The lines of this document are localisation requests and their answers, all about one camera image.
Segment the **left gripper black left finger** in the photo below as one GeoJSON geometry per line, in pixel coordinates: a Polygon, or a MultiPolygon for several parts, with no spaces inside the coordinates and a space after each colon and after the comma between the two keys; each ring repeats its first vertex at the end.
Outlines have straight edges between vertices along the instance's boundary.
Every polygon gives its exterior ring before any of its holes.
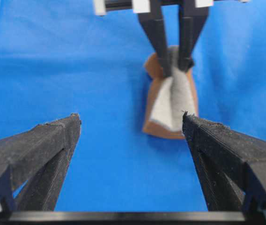
{"type": "Polygon", "coordinates": [[[52,211],[81,134],[78,114],[0,139],[0,204],[52,211]]]}

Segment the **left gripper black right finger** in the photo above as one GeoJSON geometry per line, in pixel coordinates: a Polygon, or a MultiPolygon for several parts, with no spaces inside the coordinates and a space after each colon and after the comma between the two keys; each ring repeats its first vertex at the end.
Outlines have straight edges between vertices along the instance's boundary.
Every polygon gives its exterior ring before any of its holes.
{"type": "Polygon", "coordinates": [[[187,112],[182,121],[207,209],[260,213],[266,224],[266,141],[187,112]]]}

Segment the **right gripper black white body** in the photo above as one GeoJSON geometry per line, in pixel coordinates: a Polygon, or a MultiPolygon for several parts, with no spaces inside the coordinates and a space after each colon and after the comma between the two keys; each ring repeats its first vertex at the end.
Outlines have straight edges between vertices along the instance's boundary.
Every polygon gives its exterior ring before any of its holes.
{"type": "Polygon", "coordinates": [[[109,11],[131,9],[135,14],[154,13],[164,6],[178,5],[185,16],[206,16],[213,0],[95,0],[95,15],[104,16],[109,11]]]}

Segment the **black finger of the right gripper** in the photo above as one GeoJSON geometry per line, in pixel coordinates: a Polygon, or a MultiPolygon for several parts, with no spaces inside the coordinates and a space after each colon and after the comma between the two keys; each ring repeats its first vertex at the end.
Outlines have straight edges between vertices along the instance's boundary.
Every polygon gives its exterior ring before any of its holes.
{"type": "Polygon", "coordinates": [[[139,13],[138,20],[156,52],[163,75],[168,77],[171,75],[171,68],[161,3],[161,0],[150,0],[150,12],[139,13]]]}
{"type": "Polygon", "coordinates": [[[178,68],[188,71],[193,67],[192,52],[209,14],[209,7],[196,7],[196,1],[184,0],[179,4],[178,68]]]}

